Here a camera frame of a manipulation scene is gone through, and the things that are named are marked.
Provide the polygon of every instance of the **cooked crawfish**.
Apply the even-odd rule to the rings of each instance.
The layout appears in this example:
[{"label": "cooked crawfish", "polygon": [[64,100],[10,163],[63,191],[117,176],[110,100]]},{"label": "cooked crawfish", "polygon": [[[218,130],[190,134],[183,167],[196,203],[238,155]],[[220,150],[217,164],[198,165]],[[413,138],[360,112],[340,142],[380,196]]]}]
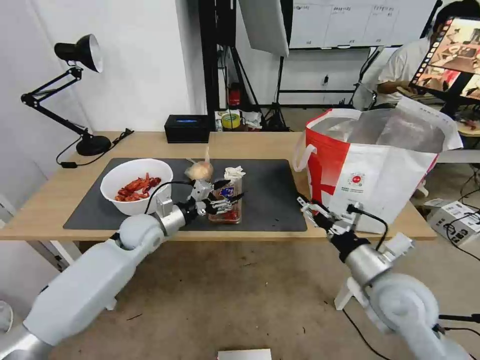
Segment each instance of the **cooked crawfish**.
[{"label": "cooked crawfish", "polygon": [[149,190],[156,187],[162,179],[159,177],[150,177],[149,173],[145,174],[145,178],[139,177],[129,184],[118,190],[118,195],[115,196],[116,201],[132,202],[146,199],[150,196]]}]

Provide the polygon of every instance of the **lamp shade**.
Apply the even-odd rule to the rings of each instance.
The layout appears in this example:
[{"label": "lamp shade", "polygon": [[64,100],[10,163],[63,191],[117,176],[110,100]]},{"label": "lamp shade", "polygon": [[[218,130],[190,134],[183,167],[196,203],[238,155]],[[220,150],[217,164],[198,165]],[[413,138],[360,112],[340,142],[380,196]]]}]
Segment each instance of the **lamp shade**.
[{"label": "lamp shade", "polygon": [[67,62],[80,62],[97,73],[104,69],[100,46],[93,34],[82,36],[75,44],[58,42],[53,50],[60,59]]}]

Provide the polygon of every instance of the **plastic container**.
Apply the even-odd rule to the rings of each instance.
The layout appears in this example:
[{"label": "plastic container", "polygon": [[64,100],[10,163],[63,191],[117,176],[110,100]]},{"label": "plastic container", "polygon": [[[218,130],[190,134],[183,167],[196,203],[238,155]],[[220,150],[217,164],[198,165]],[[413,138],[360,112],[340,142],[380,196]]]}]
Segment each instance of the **plastic container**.
[{"label": "plastic container", "polygon": [[[100,184],[100,192],[105,199],[113,203],[116,208],[125,215],[139,215],[145,212],[145,208],[150,197],[137,201],[117,201],[118,191],[131,181],[137,178],[144,178],[148,173],[151,178],[160,178],[161,182],[149,190],[151,194],[161,184],[171,182],[174,179],[172,168],[161,160],[145,158],[124,162],[123,164],[113,168],[103,177]],[[172,195],[171,185],[162,187],[155,195],[163,194],[167,197]],[[154,213],[157,210],[157,202],[153,199],[148,207],[147,214]]]},{"label": "plastic container", "polygon": [[[231,199],[242,193],[242,179],[231,180],[231,182],[224,187],[213,192],[217,199]],[[208,215],[208,219],[213,223],[223,224],[238,224],[242,221],[242,199],[233,204],[231,211],[219,214]]]}]

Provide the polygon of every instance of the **black box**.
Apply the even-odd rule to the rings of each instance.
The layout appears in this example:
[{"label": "black box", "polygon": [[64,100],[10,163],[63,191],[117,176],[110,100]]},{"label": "black box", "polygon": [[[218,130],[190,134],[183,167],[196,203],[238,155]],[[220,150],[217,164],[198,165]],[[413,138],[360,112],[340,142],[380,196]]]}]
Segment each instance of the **black box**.
[{"label": "black box", "polygon": [[208,143],[208,115],[170,115],[165,123],[168,143]]}]

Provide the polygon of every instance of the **tape roll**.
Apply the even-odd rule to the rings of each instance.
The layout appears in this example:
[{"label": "tape roll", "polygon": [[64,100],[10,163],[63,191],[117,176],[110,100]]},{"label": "tape roll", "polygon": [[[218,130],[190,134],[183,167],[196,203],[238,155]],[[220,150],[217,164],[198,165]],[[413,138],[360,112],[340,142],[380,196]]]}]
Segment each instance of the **tape roll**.
[{"label": "tape roll", "polygon": [[233,113],[230,116],[229,113],[226,113],[221,117],[221,125],[226,129],[235,129],[240,126],[240,120],[240,115]]}]

